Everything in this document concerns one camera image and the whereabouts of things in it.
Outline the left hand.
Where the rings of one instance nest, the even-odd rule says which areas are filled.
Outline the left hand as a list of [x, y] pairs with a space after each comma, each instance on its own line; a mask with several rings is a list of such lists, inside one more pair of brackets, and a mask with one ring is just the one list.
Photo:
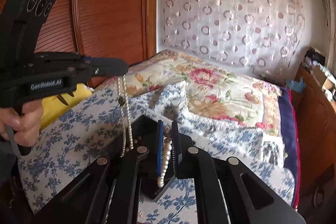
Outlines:
[[1, 137], [9, 140], [6, 132], [6, 126], [9, 126], [16, 131], [15, 143], [24, 147], [32, 147], [39, 137], [42, 116], [42, 100], [25, 103], [22, 106], [22, 115], [19, 115], [13, 108], [1, 108]]

